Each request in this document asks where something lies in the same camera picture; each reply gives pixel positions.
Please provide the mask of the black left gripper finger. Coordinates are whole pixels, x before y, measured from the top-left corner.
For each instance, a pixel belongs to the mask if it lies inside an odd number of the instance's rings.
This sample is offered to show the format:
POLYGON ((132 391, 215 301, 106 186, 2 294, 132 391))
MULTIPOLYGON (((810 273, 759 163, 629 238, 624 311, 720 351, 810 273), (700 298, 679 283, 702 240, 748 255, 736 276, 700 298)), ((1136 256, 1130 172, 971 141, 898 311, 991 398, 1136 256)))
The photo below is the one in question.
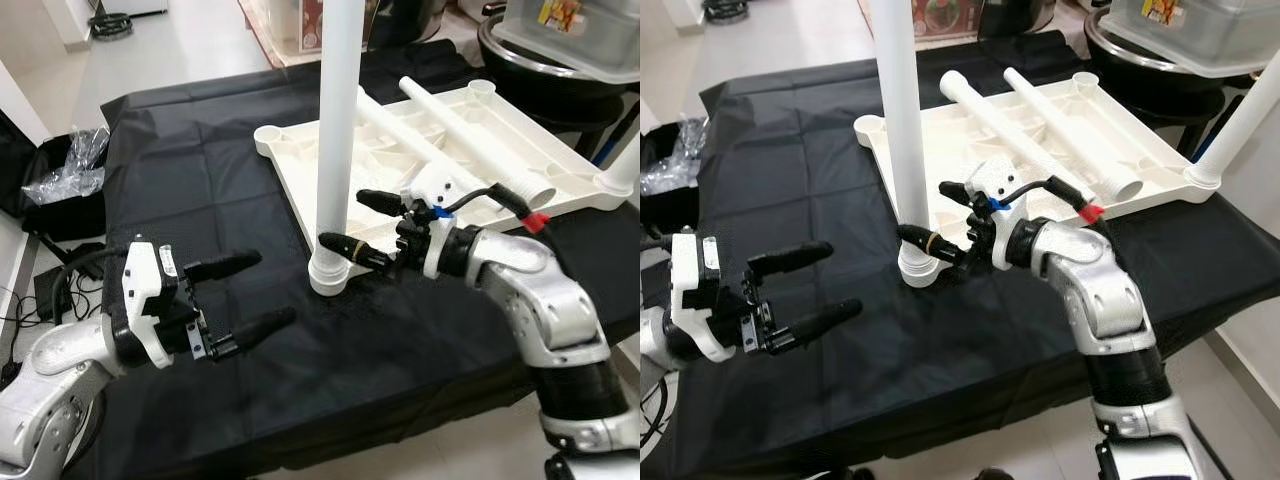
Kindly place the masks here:
POLYGON ((227 279, 262 261, 257 250, 237 250, 212 259, 198 260, 183 266, 184 279, 191 284, 227 279))
POLYGON ((296 319, 297 312, 293 307, 259 315, 244 325, 233 326, 228 334, 212 340, 207 347, 207 358, 216 364, 253 349, 276 332, 289 326, 296 319))
POLYGON ((863 308, 860 300, 850 298, 827 305, 814 314, 795 320, 771 334, 771 355, 782 355, 808 346, 841 323, 858 316, 863 308))
POLYGON ((745 282, 762 284, 769 275, 791 273, 829 257, 835 247, 826 241, 809 241, 791 247, 759 253, 748 260, 745 282))

